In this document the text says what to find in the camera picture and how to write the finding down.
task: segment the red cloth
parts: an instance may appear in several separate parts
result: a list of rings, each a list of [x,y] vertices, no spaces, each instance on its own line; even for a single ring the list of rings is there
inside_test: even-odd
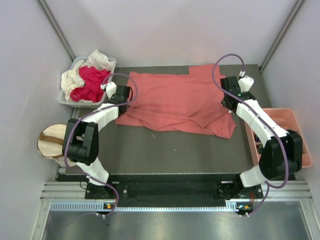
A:
[[[213,64],[189,67],[189,75],[131,72],[139,95],[119,125],[147,127],[154,131],[182,131],[230,139],[236,127],[223,93],[211,79]],[[225,76],[216,68],[217,80]],[[128,86],[135,88],[131,81]]]
[[[73,89],[70,93],[70,98],[75,102],[79,100],[90,100],[93,103],[99,102],[104,95],[100,85],[110,74],[110,71],[106,69],[99,71],[94,66],[79,68],[79,75],[85,81],[85,84],[83,87]]]

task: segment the white cloth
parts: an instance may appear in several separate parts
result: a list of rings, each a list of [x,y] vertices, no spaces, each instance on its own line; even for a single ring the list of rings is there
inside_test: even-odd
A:
[[[81,67],[88,66],[95,67],[99,71],[106,69],[107,71],[111,71],[115,66],[114,61],[109,61],[109,58],[99,52],[97,49],[94,50],[88,57],[88,60],[81,64]]]
[[[61,76],[61,89],[65,93],[65,100],[70,100],[70,93],[73,89],[83,87],[85,85],[85,81],[79,76],[79,68],[81,64],[84,63],[84,60],[78,61],[73,69],[65,71]]]
[[[84,66],[95,67],[99,71],[106,69],[107,71],[111,71],[114,66],[114,61],[109,61],[109,58],[99,52],[97,49],[94,50],[88,57],[87,61],[80,60],[78,61],[73,69],[64,72],[61,76],[61,89],[65,93],[65,100],[72,101],[70,98],[70,93],[73,89],[83,87],[85,85],[85,81],[79,75],[79,68]],[[83,103],[92,103],[89,100],[80,100],[79,102]]]

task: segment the orange basket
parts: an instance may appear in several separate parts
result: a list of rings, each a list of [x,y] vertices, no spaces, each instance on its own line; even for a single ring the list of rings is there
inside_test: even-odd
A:
[[[281,128],[285,130],[293,130],[302,137],[302,167],[309,168],[312,166],[312,159],[310,157],[305,139],[301,133],[295,113],[290,108],[264,108],[263,109],[270,118],[275,121]],[[245,124],[246,134],[248,136],[249,147],[251,151],[253,165],[258,165],[261,155],[258,153],[257,147],[261,144],[256,142],[254,132],[247,123]]]

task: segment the gray table surface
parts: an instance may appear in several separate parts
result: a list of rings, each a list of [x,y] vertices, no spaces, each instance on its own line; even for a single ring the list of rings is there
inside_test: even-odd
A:
[[[299,202],[266,202],[249,218],[234,212],[115,212],[105,220],[87,215],[66,227],[81,214],[50,212],[43,240],[311,240]]]
[[[237,76],[240,65],[221,65],[226,77]],[[245,66],[254,78],[251,93],[262,108],[270,108],[265,83],[258,65]],[[188,66],[120,67],[116,73],[188,74]],[[128,79],[115,76],[116,84]],[[92,111],[82,108],[79,116]],[[179,131],[157,132],[146,127],[109,123],[99,132],[99,159],[111,174],[173,174],[173,173],[238,173],[253,166],[244,123],[232,113],[236,123],[230,140],[217,136]]]

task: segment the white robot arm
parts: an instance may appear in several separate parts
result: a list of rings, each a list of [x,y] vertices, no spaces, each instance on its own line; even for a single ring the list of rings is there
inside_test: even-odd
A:
[[[127,106],[114,106],[127,102],[130,94],[130,87],[119,86],[117,88],[114,82],[110,82],[102,86],[105,90],[109,103],[103,103],[97,112],[84,118],[77,126],[73,139],[69,145],[67,153],[68,158],[75,162],[86,174],[96,180],[106,183],[109,179],[109,173],[102,166],[99,158],[99,136],[98,132],[103,129],[108,123],[117,119],[127,109]],[[70,119],[67,123],[66,133],[62,152],[65,152],[65,147],[71,129],[77,122],[77,119]],[[103,186],[100,182],[89,178],[89,182],[93,185]]]
[[[263,153],[259,165],[238,174],[233,181],[235,188],[241,192],[245,188],[262,184],[270,179],[281,177],[285,174],[284,158],[278,141],[274,134],[259,120],[261,117],[281,139],[288,158],[289,173],[295,173],[302,167],[302,138],[296,132],[285,130],[277,125],[264,110],[258,101],[249,92],[254,80],[247,75],[240,78],[236,76],[220,80],[221,87],[229,93],[236,95],[247,105],[252,107],[258,115],[254,114],[243,102],[238,102],[224,94],[222,105],[243,119],[257,135],[263,145]]]

